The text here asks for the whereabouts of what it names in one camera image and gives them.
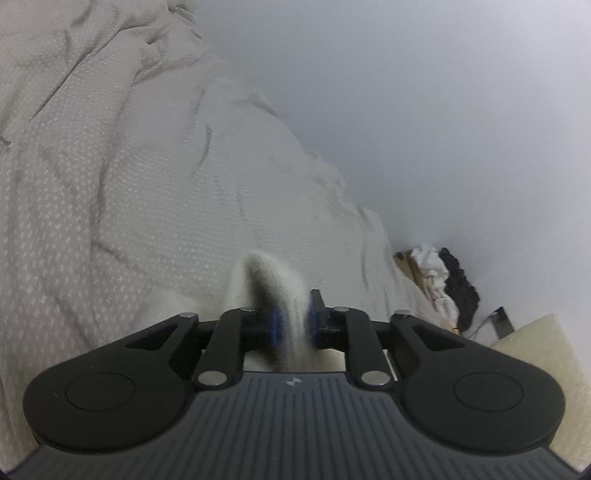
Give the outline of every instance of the white cloth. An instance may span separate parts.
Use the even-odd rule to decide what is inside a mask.
[[[21,408],[35,375],[163,320],[158,299],[216,318],[248,251],[328,305],[442,323],[378,217],[208,52],[188,10],[0,4],[0,468],[35,447]]]
[[[284,261],[264,252],[244,255],[234,266],[224,305],[224,310],[275,306],[281,312],[283,341],[277,355],[271,358],[253,352],[245,359],[245,370],[345,370],[344,354],[317,350],[310,345],[307,327],[310,286]]]
[[[434,247],[421,244],[413,249],[411,257],[423,276],[425,295],[431,300],[435,310],[447,320],[449,326],[451,328],[457,327],[460,312],[456,303],[445,293],[449,272],[441,258],[439,258],[437,250]]]

